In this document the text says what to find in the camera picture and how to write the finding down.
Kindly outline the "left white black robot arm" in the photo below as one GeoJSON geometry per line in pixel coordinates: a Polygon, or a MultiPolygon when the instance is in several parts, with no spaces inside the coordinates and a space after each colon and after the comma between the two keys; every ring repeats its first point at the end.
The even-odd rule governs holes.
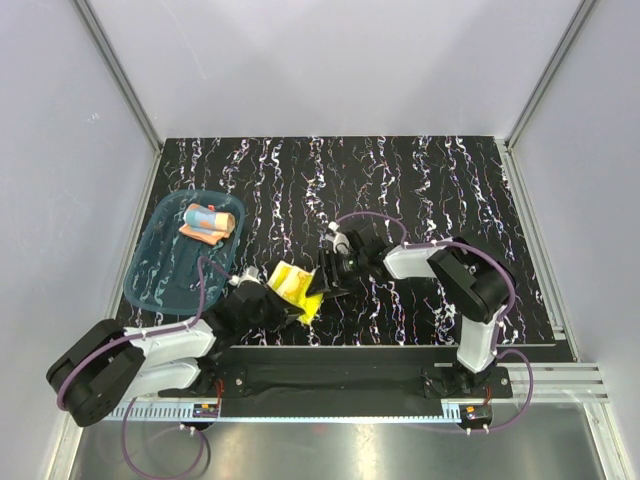
{"type": "Polygon", "coordinates": [[[244,281],[200,317],[148,329],[113,319],[95,324],[59,357],[45,378],[59,409],[79,427],[107,417],[121,402],[167,390],[208,394],[215,361],[254,328],[277,330],[303,308],[269,286],[244,281]]]}

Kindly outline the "blue transparent plastic bin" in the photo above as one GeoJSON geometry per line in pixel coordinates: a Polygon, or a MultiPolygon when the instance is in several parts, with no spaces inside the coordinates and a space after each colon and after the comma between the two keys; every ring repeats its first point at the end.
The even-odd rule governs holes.
{"type": "Polygon", "coordinates": [[[234,263],[246,217],[233,195],[210,190],[178,190],[156,206],[136,248],[124,281],[124,295],[136,308],[166,315],[193,316],[205,287],[204,307],[220,296],[234,263]],[[215,245],[179,232],[188,207],[228,213],[236,226],[215,245]]]}

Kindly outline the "orange polka dot towel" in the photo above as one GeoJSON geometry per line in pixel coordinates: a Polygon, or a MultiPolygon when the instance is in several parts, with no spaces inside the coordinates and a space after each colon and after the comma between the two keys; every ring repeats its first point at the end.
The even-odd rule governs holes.
{"type": "Polygon", "coordinates": [[[236,228],[236,217],[217,211],[213,205],[207,207],[191,203],[183,214],[183,225],[179,232],[191,239],[215,245],[227,239],[236,228]]]}

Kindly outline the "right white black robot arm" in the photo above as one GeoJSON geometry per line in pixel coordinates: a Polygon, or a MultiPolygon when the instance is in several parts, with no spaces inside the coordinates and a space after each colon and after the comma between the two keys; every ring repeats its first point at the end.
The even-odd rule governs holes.
{"type": "Polygon", "coordinates": [[[364,275],[385,280],[435,279],[462,315],[456,360],[440,376],[443,391],[476,396],[490,383],[498,359],[497,326],[515,302],[515,280],[504,264],[463,237],[426,244],[389,245],[355,231],[326,236],[306,292],[308,297],[346,295],[364,275]]]}

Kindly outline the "yellow cream towel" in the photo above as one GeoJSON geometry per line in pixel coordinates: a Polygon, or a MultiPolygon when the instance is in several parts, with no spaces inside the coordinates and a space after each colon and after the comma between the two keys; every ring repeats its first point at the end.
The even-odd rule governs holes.
{"type": "Polygon", "coordinates": [[[279,261],[267,281],[267,285],[283,300],[302,310],[296,319],[310,325],[322,305],[322,293],[308,296],[313,274],[285,261],[279,261]]]}

